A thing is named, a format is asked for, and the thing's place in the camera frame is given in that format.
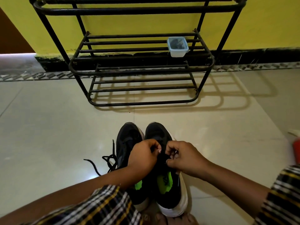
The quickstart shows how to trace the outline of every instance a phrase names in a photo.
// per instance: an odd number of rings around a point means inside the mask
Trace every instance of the plaid fabric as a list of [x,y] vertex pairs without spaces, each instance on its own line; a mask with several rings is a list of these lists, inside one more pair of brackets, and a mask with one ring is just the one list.
[[129,195],[119,186],[108,185],[94,191],[87,200],[51,212],[32,224],[142,224],[141,214]]
[[300,165],[281,171],[254,225],[300,224]]

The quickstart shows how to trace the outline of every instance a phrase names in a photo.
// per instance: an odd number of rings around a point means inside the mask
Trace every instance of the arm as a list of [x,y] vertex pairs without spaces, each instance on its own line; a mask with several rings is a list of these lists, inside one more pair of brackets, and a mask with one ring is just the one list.
[[166,154],[172,158],[167,160],[168,166],[212,184],[253,218],[270,191],[263,185],[208,161],[191,143],[169,141]]
[[[153,145],[157,149],[151,153],[150,148]],[[35,221],[58,208],[84,201],[94,190],[104,185],[119,185],[122,189],[127,189],[142,180],[152,170],[160,151],[161,146],[156,140],[142,141],[132,149],[127,167],[42,197],[0,218],[0,224],[11,225]]]

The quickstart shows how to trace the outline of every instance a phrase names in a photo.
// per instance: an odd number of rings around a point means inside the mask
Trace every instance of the black sneaker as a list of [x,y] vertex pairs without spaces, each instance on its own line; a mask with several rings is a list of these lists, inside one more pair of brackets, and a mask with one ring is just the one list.
[[188,194],[182,175],[177,175],[175,169],[167,166],[166,160],[170,159],[170,156],[165,154],[167,142],[175,139],[162,124],[157,122],[148,125],[145,139],[155,139],[161,145],[161,153],[150,174],[153,196],[165,216],[180,216],[188,206]]
[[[120,129],[117,136],[116,154],[113,144],[112,155],[102,157],[107,162],[107,165],[110,168],[108,172],[115,170],[116,166],[118,166],[117,169],[126,167],[128,164],[130,152],[132,151],[134,145],[141,142],[142,140],[144,140],[143,132],[135,124],[131,122],[125,123]],[[115,163],[113,165],[110,163],[110,159],[115,160]],[[91,160],[87,161],[92,163],[96,173],[100,175],[95,164]],[[147,183],[147,179],[145,178],[135,184],[135,186],[133,186],[132,188],[126,190],[133,205],[138,211],[146,209],[149,204],[148,187],[149,185]]]

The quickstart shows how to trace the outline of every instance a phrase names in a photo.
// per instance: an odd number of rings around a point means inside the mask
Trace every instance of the hand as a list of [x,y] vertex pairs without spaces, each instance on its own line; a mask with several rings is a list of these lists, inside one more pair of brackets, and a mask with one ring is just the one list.
[[150,173],[157,161],[157,156],[161,152],[161,145],[154,139],[143,140],[137,143],[129,156],[128,167],[132,167],[138,172],[142,172],[144,176]]
[[207,169],[212,164],[197,148],[185,141],[169,141],[166,154],[171,157],[167,160],[169,167],[202,180],[205,179]]

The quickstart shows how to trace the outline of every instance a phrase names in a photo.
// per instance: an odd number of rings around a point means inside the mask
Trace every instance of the person's left hand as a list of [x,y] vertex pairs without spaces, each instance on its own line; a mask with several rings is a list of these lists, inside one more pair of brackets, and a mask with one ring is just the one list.
[[157,161],[157,156],[161,152],[161,145],[154,139],[143,140],[137,143],[129,156],[128,167],[135,169],[138,172],[142,172],[143,175],[147,175],[153,169]]

